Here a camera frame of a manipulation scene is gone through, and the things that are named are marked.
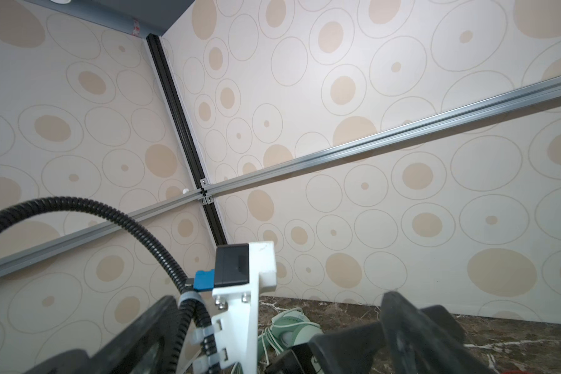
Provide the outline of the left diagonal aluminium rail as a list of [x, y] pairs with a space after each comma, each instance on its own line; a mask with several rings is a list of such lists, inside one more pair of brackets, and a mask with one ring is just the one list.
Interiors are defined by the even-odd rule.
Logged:
[[12, 274], [25, 267], [47, 260], [122, 229], [132, 235], [152, 254], [171, 280], [173, 280], [176, 287], [182, 290], [186, 280], [186, 275], [182, 268], [176, 260], [173, 260], [171, 254], [161, 242], [151, 235], [140, 223], [187, 203], [197, 201], [199, 197], [200, 192], [193, 190], [151, 207], [137, 210], [131, 214], [123, 213], [96, 200], [71, 196], [32, 199], [0, 210], [0, 235], [26, 219], [46, 213], [88, 213], [104, 219], [104, 222], [91, 228], [56, 238], [0, 259], [0, 277]]

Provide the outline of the mint green headphones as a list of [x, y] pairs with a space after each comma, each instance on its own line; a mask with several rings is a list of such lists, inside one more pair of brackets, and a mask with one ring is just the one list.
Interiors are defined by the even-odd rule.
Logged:
[[311, 321], [300, 307], [283, 311], [271, 319], [271, 325], [258, 336], [257, 357], [270, 362], [268, 352], [277, 355], [288, 349], [308, 343], [312, 337], [323, 334], [321, 326]]

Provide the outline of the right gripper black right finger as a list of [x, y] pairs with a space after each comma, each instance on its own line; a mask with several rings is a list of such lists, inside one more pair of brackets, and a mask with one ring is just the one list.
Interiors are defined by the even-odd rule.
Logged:
[[491, 373], [463, 344], [404, 296], [383, 296], [381, 324], [396, 373]]

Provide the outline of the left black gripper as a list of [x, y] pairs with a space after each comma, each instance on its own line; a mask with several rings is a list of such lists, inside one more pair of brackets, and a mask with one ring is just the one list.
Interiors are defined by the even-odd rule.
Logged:
[[[465, 332], [456, 319], [434, 305], [422, 312], [444, 330], [447, 336], [463, 344]], [[349, 327], [328, 334], [317, 333], [308, 342], [287, 348], [269, 364], [264, 373], [370, 373], [375, 356], [387, 348], [380, 322]], [[422, 354], [411, 349], [409, 361], [413, 373], [438, 373], [425, 362]]]

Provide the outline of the horizontal aluminium rail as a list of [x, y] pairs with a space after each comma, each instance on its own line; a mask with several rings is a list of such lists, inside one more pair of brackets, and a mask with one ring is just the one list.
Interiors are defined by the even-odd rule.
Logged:
[[561, 98], [561, 76], [467, 104], [370, 137], [340, 146], [333, 146], [323, 151], [227, 180], [226, 182], [209, 185], [205, 190], [211, 196], [224, 194], [259, 182], [270, 182], [274, 179], [293, 175], [300, 171], [307, 171], [333, 161], [355, 157], [356, 155], [375, 151], [385, 146], [413, 140], [414, 138], [423, 137], [445, 129], [464, 126], [472, 122], [485, 120], [559, 98]]

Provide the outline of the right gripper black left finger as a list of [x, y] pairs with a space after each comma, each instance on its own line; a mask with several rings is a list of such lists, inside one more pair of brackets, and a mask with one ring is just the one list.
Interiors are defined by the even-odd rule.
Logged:
[[29, 373], [175, 373], [180, 327], [176, 300], [166, 296], [152, 305], [95, 355], [81, 349], [57, 354]]

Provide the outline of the left black frame post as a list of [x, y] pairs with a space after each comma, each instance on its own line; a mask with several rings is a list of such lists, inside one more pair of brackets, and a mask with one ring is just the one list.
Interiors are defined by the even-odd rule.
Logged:
[[209, 194], [209, 182], [199, 156], [188, 119], [182, 105], [177, 79], [175, 78], [168, 58], [165, 54], [162, 39], [155, 34], [146, 37], [147, 49], [151, 55], [161, 90], [170, 112], [174, 128], [179, 138], [182, 153], [187, 161], [193, 184], [200, 192], [199, 200], [203, 206], [207, 224], [214, 243], [217, 246], [227, 245], [228, 240], [224, 232], [218, 210], [215, 207], [213, 196]]

